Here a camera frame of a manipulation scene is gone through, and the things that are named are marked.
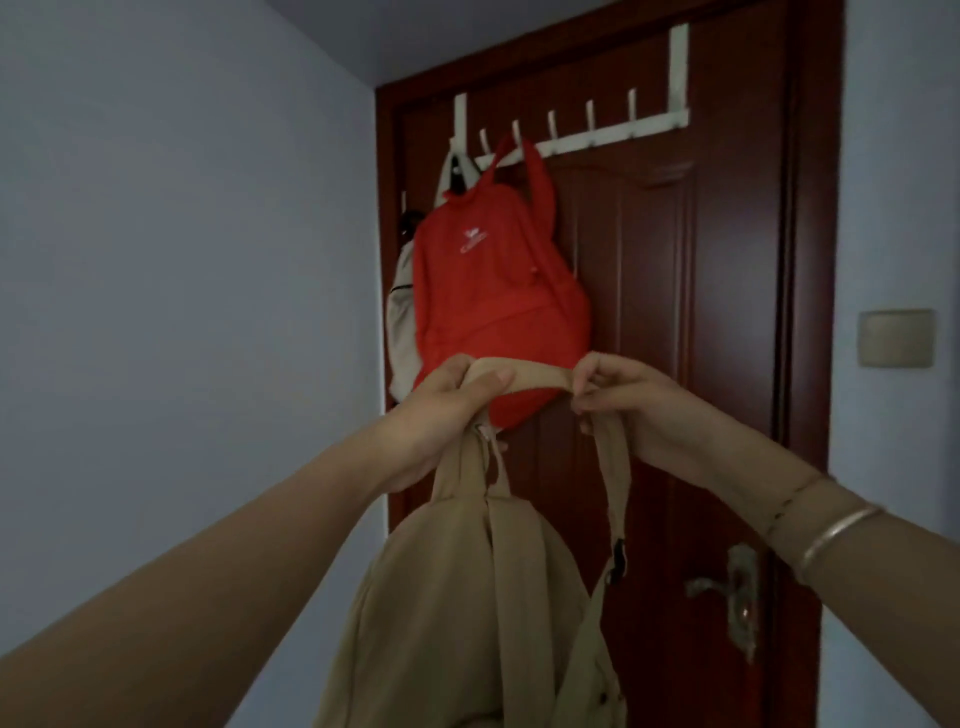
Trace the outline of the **person's right forearm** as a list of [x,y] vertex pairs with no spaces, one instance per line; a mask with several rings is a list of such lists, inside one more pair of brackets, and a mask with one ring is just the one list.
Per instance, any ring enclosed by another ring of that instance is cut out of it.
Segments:
[[944,728],[960,728],[960,544],[739,423],[728,505]]

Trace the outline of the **white tote bag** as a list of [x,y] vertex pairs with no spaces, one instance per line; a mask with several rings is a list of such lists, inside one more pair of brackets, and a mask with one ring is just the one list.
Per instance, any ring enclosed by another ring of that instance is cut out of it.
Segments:
[[[479,172],[474,162],[456,140],[451,139],[449,151],[440,168],[434,208],[446,202],[447,193],[463,195],[473,188],[478,180]],[[425,218],[426,213],[415,209],[407,209],[401,213],[401,247],[386,298],[385,332],[390,364],[388,391],[396,404],[409,396],[422,369],[422,358],[416,340],[413,262],[416,231]]]

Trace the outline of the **person's right hand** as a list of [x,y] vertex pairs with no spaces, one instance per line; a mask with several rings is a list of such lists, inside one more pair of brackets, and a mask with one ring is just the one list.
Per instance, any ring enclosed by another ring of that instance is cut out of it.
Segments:
[[572,370],[573,396],[618,390],[630,452],[728,502],[722,455],[739,422],[665,373],[627,357],[590,352]]

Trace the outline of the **beige backpack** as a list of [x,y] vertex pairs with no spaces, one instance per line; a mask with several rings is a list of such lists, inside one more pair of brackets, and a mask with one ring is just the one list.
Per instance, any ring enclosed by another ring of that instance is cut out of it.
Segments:
[[558,531],[512,494],[482,409],[371,562],[314,728],[627,728],[601,623],[627,568],[630,449],[617,413],[591,427],[610,544],[592,592]]

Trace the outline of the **person's left hand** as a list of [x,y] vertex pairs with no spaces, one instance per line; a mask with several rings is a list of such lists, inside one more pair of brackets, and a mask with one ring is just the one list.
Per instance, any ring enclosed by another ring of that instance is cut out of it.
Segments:
[[473,365],[468,355],[452,356],[400,405],[365,428],[376,497],[401,492],[421,480],[472,422],[464,420],[464,377]]

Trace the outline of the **red backpack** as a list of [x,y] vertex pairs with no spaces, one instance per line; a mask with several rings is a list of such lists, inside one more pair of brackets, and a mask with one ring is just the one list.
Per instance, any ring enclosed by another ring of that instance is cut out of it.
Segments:
[[414,385],[457,354],[572,369],[590,350],[589,298],[554,242],[553,182],[536,146],[523,139],[522,151],[530,198],[491,164],[416,230]]

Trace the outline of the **person's left forearm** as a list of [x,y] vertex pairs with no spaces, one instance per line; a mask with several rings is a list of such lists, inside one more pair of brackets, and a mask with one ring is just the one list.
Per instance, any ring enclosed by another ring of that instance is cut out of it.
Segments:
[[224,728],[390,478],[381,417],[0,658],[0,728]]

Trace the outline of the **dark red wooden door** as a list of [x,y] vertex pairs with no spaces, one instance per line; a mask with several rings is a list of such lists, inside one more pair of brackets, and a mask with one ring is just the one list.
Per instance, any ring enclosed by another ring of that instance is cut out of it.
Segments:
[[[640,359],[826,467],[831,400],[843,0],[625,0],[376,91],[387,284],[402,203],[426,212],[467,93],[467,149],[667,111],[670,29],[690,24],[690,124],[546,158],[558,249],[591,301],[595,350]],[[630,728],[814,728],[821,606],[708,492],[632,464],[628,568],[604,635]],[[726,604],[687,580],[759,562],[753,663]]]

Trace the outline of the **beige wall switch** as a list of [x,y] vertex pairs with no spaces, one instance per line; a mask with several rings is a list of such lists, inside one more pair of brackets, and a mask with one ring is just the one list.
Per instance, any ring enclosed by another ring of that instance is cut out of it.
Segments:
[[930,308],[861,312],[857,361],[872,369],[929,369],[936,350],[936,312]]

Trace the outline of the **white over-door hook rack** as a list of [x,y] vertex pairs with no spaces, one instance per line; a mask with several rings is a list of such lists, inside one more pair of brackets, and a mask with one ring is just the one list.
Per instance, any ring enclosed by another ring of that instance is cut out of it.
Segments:
[[[649,138],[689,127],[691,115],[689,79],[690,23],[682,23],[669,30],[667,110],[665,112],[640,117],[638,115],[638,90],[636,87],[632,87],[627,93],[627,121],[606,127],[597,126],[594,100],[590,99],[584,104],[586,129],[560,136],[556,124],[556,112],[554,109],[550,109],[547,113],[549,138],[537,142],[534,146],[542,158],[548,159],[630,140]],[[453,134],[449,139],[451,152],[466,153],[469,151],[468,96],[469,94],[466,92],[457,94],[452,102]],[[510,128],[517,148],[505,154],[498,162],[498,166],[517,164],[522,160],[520,121],[514,119]],[[481,144],[481,151],[484,153],[472,157],[471,160],[480,171],[485,171],[494,164],[496,154],[487,138],[486,128],[481,128],[477,135]]]

